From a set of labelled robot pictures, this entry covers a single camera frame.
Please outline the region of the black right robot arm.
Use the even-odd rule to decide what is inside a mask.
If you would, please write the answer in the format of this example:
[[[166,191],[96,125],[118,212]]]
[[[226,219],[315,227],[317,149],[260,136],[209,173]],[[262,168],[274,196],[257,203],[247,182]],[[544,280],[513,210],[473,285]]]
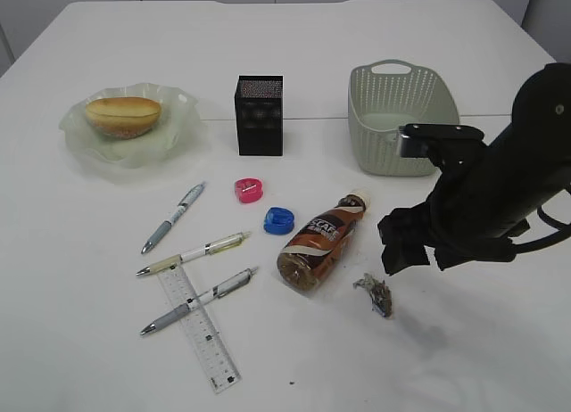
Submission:
[[[409,123],[399,128],[398,154],[426,157],[440,171],[420,204],[396,208],[377,228],[385,273],[469,261],[511,262],[517,255],[565,241],[570,226],[528,243],[514,243],[527,216],[570,188],[570,66],[555,62],[520,87],[509,125],[490,143],[478,128]]]

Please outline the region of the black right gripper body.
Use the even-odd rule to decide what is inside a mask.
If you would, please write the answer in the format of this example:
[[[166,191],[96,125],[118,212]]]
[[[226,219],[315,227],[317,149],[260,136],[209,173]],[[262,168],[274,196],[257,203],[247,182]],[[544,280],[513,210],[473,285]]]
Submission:
[[[424,202],[392,210],[377,227],[384,246],[481,248],[490,256],[475,261],[511,262],[531,251],[530,243],[512,241],[529,229],[530,212],[531,166],[484,161],[470,170],[446,169]]]

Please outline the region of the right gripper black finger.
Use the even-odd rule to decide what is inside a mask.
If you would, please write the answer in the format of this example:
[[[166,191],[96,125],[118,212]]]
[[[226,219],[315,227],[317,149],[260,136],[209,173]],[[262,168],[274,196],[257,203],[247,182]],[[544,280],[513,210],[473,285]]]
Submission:
[[[475,260],[486,260],[490,256],[488,251],[481,248],[457,249],[441,245],[434,249],[434,257],[439,269],[456,267]]]
[[[425,247],[414,243],[387,244],[382,253],[382,262],[388,276],[394,276],[406,268],[430,264]]]

